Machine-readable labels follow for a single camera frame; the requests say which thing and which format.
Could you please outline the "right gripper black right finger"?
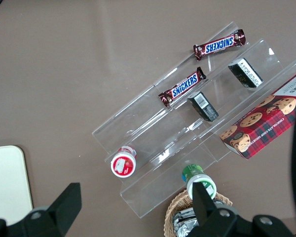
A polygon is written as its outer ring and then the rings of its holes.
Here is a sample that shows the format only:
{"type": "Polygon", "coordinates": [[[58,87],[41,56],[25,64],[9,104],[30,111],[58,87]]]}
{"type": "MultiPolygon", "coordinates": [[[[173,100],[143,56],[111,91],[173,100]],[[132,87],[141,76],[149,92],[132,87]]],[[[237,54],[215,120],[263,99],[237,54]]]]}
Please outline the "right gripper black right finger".
{"type": "Polygon", "coordinates": [[[250,237],[251,223],[226,208],[217,208],[202,183],[193,183],[193,210],[198,221],[189,237],[250,237]]]}

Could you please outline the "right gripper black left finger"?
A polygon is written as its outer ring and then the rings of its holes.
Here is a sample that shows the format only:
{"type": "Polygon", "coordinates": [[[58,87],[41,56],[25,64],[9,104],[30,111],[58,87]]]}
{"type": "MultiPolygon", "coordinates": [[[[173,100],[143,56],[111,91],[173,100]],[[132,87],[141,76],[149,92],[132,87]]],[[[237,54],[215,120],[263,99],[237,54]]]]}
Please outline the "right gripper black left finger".
{"type": "Polygon", "coordinates": [[[10,237],[64,237],[82,208],[80,183],[70,183],[47,208],[37,208],[8,227],[10,237]]]}

